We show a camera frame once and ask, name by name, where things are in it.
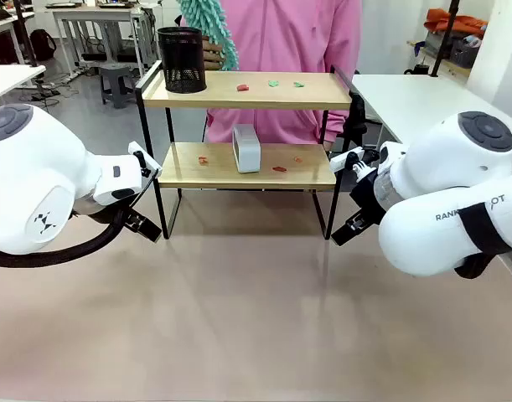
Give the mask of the person's right hand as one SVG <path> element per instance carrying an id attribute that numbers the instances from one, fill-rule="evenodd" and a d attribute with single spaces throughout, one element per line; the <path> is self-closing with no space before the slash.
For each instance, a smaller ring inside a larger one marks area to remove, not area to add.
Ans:
<path id="1" fill-rule="evenodd" d="M 208 36 L 202 37 L 204 67 L 206 70 L 221 70 L 225 63 L 223 48 L 212 44 Z"/>

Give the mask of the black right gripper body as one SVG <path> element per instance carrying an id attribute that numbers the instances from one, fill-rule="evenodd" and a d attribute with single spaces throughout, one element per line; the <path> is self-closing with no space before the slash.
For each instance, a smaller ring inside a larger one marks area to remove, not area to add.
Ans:
<path id="1" fill-rule="evenodd" d="M 350 197 L 359 206 L 359 211 L 350 219 L 355 222 L 380 222 L 385 215 L 385 210 L 380 206 L 375 196 L 375 179 L 378 173 L 372 170 L 359 179 L 350 192 Z"/>

